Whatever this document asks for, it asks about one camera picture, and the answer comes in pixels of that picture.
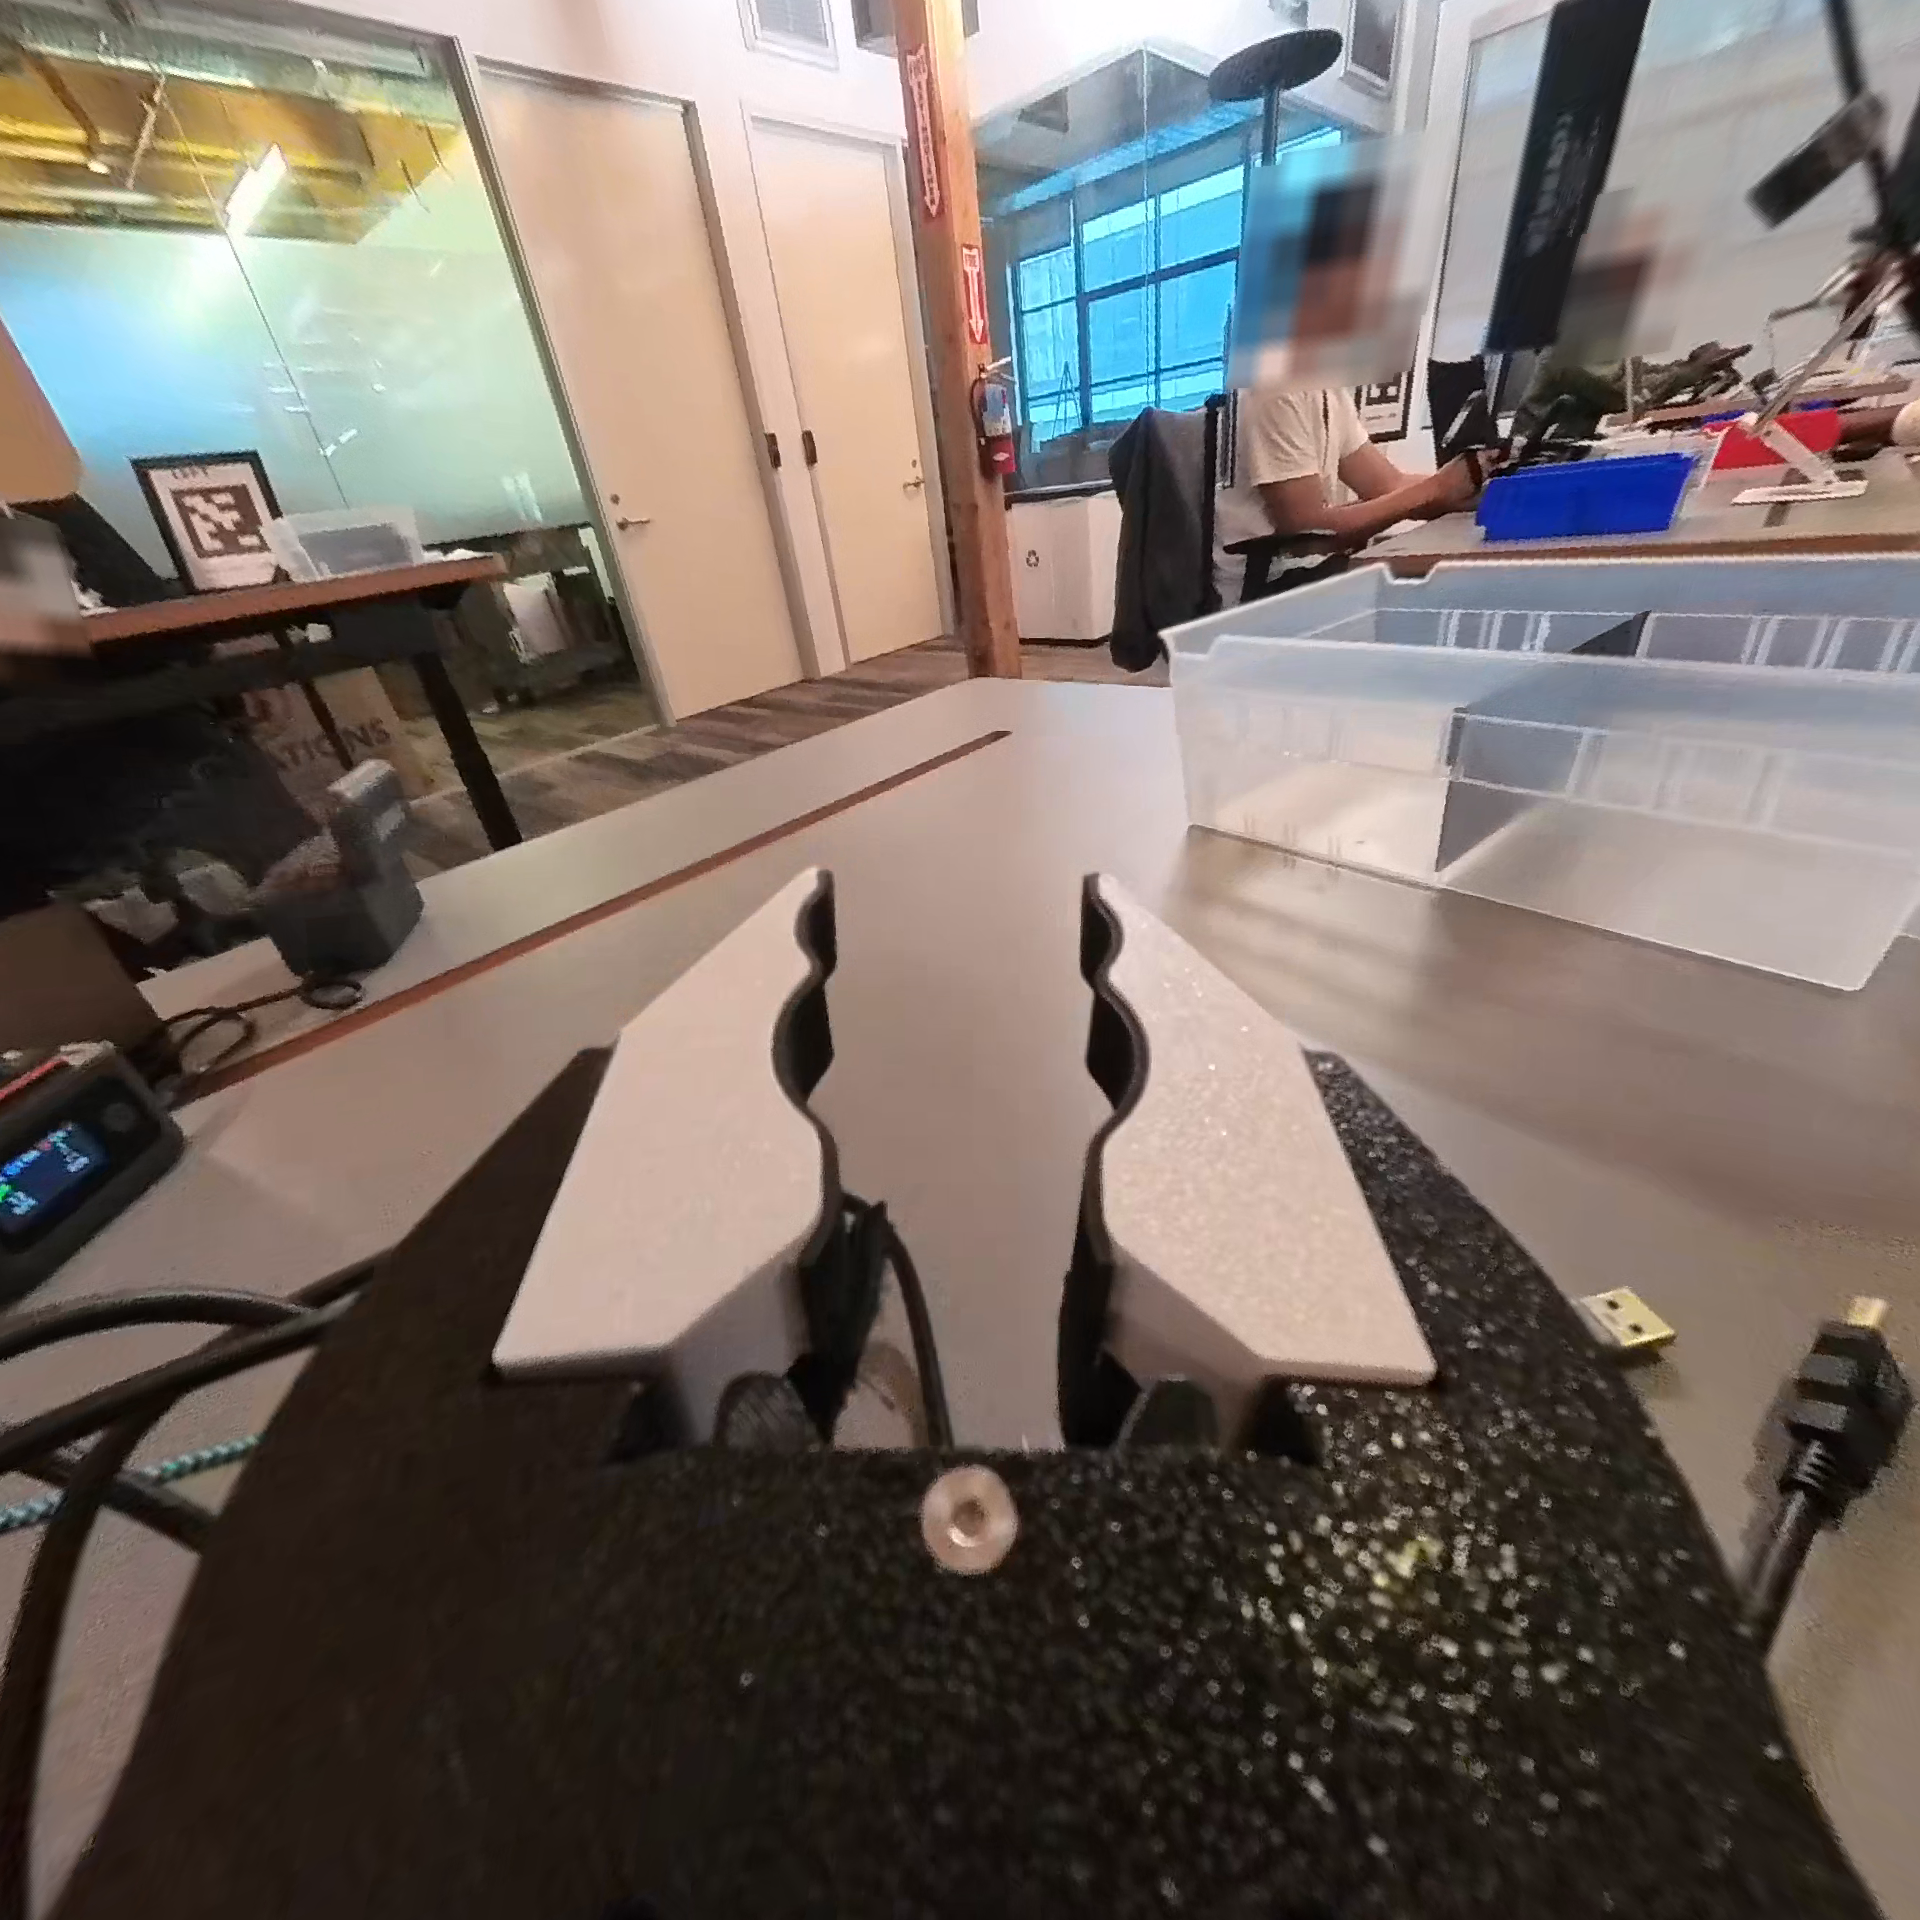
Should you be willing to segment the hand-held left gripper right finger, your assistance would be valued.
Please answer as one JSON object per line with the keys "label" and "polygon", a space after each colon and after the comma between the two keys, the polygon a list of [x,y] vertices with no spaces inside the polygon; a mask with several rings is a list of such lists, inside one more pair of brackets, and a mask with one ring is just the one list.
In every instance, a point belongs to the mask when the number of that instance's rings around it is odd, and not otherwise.
{"label": "hand-held left gripper right finger", "polygon": [[1102,1098],[1059,1311],[1059,1430],[1275,1450],[1293,1385],[1427,1390],[1437,1361],[1305,1047],[1114,877],[1078,891]]}

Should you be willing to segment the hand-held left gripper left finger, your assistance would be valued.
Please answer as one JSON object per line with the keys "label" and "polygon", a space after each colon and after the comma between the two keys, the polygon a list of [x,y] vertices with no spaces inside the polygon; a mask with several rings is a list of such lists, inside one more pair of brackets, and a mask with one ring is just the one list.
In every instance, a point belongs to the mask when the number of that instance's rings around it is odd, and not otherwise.
{"label": "hand-held left gripper left finger", "polygon": [[814,1344],[802,1269],[841,1215],[829,1128],[833,873],[805,870],[614,1037],[492,1369],[513,1385],[664,1390],[716,1437],[739,1379]]}

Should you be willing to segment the clear plastic bin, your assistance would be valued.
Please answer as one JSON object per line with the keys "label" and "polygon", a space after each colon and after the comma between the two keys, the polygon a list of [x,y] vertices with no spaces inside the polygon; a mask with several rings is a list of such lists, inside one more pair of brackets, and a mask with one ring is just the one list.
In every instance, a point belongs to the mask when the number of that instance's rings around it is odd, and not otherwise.
{"label": "clear plastic bin", "polygon": [[1169,639],[1189,819],[1857,993],[1918,902],[1915,557],[1362,567]]}

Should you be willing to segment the gold usb plug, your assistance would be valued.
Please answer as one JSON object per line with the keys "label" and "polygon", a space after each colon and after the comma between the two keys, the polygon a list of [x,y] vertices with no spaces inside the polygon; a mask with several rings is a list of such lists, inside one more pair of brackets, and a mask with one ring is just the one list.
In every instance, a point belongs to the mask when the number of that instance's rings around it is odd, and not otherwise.
{"label": "gold usb plug", "polygon": [[1676,1342],[1676,1329],[1630,1288],[1580,1297],[1576,1312],[1598,1346],[1620,1363],[1656,1361]]}

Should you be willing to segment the black power adapter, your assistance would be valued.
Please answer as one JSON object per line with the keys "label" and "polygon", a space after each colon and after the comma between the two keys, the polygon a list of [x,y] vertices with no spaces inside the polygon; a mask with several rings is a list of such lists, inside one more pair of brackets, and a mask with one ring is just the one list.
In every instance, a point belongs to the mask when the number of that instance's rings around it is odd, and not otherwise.
{"label": "black power adapter", "polygon": [[425,902],[405,863],[413,816],[392,765],[357,765],[320,802],[320,829],[252,889],[250,913],[294,997],[340,1013],[413,935]]}

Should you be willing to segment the cardboard box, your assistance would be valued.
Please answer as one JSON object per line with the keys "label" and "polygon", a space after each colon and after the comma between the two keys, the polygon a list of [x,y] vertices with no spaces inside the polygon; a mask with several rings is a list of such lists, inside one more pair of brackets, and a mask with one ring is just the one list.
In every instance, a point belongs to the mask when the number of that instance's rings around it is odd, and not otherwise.
{"label": "cardboard box", "polygon": [[248,690],[240,707],[254,744],[307,813],[316,813],[325,791],[364,762],[392,767],[410,800],[433,791],[416,744],[372,667],[323,677],[314,688]]}

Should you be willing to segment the black device with display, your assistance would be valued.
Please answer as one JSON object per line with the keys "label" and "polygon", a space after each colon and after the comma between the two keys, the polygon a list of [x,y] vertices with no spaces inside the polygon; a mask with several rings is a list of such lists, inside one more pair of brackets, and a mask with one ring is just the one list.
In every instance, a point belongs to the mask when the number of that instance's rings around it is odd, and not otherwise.
{"label": "black device with display", "polygon": [[26,1301],[182,1157],[185,1136],[113,1045],[2,1057],[2,1306]]}

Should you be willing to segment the white recycling bin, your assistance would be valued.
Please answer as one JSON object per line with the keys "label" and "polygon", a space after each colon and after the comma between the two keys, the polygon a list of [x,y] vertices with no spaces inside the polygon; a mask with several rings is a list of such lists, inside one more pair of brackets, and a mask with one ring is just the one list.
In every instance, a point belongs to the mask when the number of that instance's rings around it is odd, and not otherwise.
{"label": "white recycling bin", "polygon": [[1107,646],[1116,619],[1121,504],[1096,493],[1019,494],[1005,513],[1021,642]]}

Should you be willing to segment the black office chair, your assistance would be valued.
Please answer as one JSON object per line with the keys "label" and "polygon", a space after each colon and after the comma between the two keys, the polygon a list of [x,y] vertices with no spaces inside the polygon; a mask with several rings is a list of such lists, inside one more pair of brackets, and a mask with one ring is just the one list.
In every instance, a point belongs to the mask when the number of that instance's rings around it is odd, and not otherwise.
{"label": "black office chair", "polygon": [[1216,393],[1194,415],[1148,410],[1112,446],[1121,538],[1108,647],[1128,675],[1166,656],[1169,632],[1314,586],[1354,560],[1328,533],[1221,533],[1232,424],[1232,401]]}

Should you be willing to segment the wooden desk with black legs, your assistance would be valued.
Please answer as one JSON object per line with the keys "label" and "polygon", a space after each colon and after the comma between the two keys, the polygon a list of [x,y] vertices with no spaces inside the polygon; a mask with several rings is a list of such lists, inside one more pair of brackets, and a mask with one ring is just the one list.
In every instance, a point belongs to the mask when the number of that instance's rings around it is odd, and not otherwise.
{"label": "wooden desk with black legs", "polygon": [[144,609],[84,616],[80,637],[96,656],[113,658],[150,653],[170,641],[212,646],[285,634],[314,623],[328,629],[325,642],[270,647],[266,655],[216,658],[109,685],[109,694],[142,696],[157,705],[333,679],[376,666],[410,667],[486,847],[499,854],[520,847],[524,834],[449,672],[436,616],[458,609],[469,590],[499,586],[506,577],[504,559],[476,557],[354,573],[316,583],[192,592]]}

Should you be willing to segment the small clear box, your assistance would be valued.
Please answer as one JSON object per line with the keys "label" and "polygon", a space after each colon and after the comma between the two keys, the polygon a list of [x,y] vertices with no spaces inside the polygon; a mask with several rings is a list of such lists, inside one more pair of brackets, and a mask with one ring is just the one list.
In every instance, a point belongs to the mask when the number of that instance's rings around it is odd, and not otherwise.
{"label": "small clear box", "polygon": [[425,563],[418,521],[408,507],[283,515],[262,533],[280,569],[297,586]]}

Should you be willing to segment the blue parts bin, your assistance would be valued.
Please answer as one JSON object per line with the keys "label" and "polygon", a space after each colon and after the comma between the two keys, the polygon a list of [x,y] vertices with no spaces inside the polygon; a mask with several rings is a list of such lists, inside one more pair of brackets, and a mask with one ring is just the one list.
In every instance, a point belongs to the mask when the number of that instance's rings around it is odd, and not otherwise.
{"label": "blue parts bin", "polygon": [[1488,545],[1650,538],[1674,529],[1696,481],[1696,450],[1656,450],[1498,473],[1474,523]]}

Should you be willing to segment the white door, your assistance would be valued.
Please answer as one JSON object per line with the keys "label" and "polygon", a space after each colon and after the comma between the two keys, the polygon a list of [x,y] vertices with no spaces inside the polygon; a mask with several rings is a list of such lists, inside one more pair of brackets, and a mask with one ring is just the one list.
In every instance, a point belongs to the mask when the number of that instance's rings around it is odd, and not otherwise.
{"label": "white door", "polygon": [[731,269],[688,103],[480,65],[595,529],[667,723],[802,672]]}
{"label": "white door", "polygon": [[897,155],[766,117],[750,142],[833,611],[865,666],[947,634]]}

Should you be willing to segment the framed tag sign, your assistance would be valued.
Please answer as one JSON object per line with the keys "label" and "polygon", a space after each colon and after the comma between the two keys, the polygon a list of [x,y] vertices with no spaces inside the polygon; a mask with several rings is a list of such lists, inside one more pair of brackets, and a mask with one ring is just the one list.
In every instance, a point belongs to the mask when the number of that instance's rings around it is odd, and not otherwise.
{"label": "framed tag sign", "polygon": [[254,448],[132,459],[130,472],[187,595],[240,592],[283,579],[270,526],[282,515]]}

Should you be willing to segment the wooden work desk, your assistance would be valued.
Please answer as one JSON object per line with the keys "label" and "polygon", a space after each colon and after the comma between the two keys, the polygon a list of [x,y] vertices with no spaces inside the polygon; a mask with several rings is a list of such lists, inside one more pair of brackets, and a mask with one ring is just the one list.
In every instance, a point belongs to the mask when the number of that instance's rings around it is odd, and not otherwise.
{"label": "wooden work desk", "polygon": [[1355,565],[1385,565],[1425,579],[1453,563],[1526,560],[1720,560],[1776,552],[1793,557],[1912,557],[1918,546],[1915,459],[1888,448],[1859,472],[1864,494],[1738,506],[1739,473],[1709,477],[1656,535],[1594,535],[1554,542],[1488,542],[1473,518],[1420,521],[1361,552]]}

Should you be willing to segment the large paned window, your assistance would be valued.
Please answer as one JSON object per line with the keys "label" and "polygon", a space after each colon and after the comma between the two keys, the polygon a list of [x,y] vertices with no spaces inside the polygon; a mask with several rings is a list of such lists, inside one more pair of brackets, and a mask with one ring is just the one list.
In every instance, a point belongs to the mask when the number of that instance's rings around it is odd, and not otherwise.
{"label": "large paned window", "polygon": [[1244,199],[1229,168],[1096,213],[1059,198],[1011,218],[1002,288],[1030,448],[1221,392]]}

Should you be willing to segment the glass office partition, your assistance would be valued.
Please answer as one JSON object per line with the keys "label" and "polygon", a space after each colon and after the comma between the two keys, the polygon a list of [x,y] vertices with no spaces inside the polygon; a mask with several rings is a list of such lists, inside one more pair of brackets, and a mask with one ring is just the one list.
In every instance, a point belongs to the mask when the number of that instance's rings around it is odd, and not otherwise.
{"label": "glass office partition", "polygon": [[289,515],[494,552],[529,705],[653,677],[446,40],[328,5],[2,8],[4,333],[84,498],[180,582],[134,464],[257,456]]}

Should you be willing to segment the black standing banner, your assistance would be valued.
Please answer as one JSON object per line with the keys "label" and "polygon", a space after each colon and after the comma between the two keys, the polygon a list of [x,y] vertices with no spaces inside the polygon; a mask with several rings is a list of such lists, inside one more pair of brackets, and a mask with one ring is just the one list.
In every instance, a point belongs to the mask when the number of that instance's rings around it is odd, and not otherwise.
{"label": "black standing banner", "polygon": [[1617,153],[1650,2],[1560,2],[1522,145],[1485,355],[1556,344],[1578,255]]}

